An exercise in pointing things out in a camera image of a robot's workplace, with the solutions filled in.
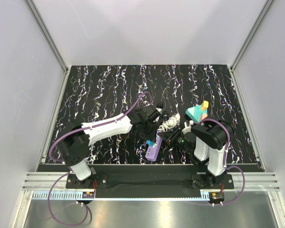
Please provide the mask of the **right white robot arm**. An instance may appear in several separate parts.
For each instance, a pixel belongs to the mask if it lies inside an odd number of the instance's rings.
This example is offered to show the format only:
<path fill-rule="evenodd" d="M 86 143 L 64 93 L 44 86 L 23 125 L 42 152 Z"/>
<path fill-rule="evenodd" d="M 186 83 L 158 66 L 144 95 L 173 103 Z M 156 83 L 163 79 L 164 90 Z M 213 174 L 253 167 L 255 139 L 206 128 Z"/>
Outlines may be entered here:
<path fill-rule="evenodd" d="M 205 174 L 193 177 L 196 187 L 217 188 L 227 174 L 227 153 L 235 134 L 232 123 L 219 118 L 207 117 L 199 123 L 190 123 L 183 129 L 158 133 L 171 148 L 178 147 L 188 153 L 197 167 L 207 165 Z"/>

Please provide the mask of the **small orange plug adapter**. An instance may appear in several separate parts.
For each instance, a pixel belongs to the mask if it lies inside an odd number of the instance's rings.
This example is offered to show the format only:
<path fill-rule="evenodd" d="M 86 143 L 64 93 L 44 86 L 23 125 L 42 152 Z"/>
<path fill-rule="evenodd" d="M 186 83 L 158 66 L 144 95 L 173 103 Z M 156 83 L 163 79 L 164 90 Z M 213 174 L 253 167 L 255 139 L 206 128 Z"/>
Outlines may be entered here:
<path fill-rule="evenodd" d="M 202 111 L 206 111 L 208 109 L 208 107 L 209 107 L 209 102 L 208 101 L 203 101 L 203 103 L 200 106 L 200 109 Z"/>

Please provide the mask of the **light blue plug adapter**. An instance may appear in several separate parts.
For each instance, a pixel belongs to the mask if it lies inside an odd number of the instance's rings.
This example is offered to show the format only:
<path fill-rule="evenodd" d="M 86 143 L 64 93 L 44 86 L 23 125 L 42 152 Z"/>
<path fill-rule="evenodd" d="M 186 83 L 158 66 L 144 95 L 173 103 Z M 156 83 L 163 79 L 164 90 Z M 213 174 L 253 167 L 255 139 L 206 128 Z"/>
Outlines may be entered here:
<path fill-rule="evenodd" d="M 148 144 L 148 146 L 150 146 L 150 147 L 154 147 L 155 142 L 148 140 L 148 141 L 147 141 L 147 144 Z"/>

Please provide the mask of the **teal triangular power strip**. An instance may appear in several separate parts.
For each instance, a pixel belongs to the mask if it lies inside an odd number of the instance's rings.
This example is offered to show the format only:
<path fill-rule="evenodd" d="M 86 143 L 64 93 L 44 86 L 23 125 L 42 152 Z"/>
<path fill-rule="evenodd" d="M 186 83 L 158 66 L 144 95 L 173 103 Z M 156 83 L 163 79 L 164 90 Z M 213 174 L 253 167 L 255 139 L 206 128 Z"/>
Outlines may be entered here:
<path fill-rule="evenodd" d="M 191 119 L 193 120 L 195 123 L 199 123 L 200 121 L 202 121 L 201 119 L 201 116 L 203 113 L 206 113 L 208 114 L 208 110 L 206 111 L 202 111 L 200 109 L 200 106 L 201 105 L 197 105 L 197 106 L 194 106 L 194 107 L 190 107 L 186 110 L 186 115 Z"/>

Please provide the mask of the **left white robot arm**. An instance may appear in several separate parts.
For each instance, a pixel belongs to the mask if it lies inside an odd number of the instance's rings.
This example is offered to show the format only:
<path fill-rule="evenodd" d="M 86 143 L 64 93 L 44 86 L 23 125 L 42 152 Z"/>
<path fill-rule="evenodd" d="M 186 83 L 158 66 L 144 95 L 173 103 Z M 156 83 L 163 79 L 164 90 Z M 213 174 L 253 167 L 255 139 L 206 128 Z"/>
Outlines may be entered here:
<path fill-rule="evenodd" d="M 76 176 L 76 182 L 82 188 L 88 188 L 93 183 L 93 174 L 86 162 L 89 147 L 105 138 L 128 133 L 136 133 L 144 140 L 155 141 L 162 110 L 161 103 L 150 104 L 98 122 L 70 122 L 56 140 L 55 146 L 71 174 Z"/>

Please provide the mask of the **pink plug adapter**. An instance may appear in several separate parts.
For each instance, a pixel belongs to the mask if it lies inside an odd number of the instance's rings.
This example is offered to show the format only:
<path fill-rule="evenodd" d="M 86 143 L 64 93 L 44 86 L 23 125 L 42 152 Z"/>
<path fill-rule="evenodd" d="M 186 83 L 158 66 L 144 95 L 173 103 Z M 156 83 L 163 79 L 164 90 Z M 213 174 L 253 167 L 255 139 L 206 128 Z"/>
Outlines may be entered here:
<path fill-rule="evenodd" d="M 202 116 L 201 116 L 201 119 L 205 119 L 208 115 L 206 113 L 203 113 Z"/>

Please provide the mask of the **purple power strip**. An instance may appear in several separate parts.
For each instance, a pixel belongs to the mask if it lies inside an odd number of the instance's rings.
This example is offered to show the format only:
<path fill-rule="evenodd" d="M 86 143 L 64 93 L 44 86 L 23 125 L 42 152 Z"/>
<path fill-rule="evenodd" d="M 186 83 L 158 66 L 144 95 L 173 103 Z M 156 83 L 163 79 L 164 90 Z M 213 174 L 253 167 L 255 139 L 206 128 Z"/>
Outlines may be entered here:
<path fill-rule="evenodd" d="M 160 147 L 161 147 L 161 143 L 162 143 L 162 138 L 157 136 L 157 141 L 154 147 L 148 146 L 146 156 L 145 156 L 145 158 L 148 161 L 152 161 L 152 162 L 156 161 Z"/>

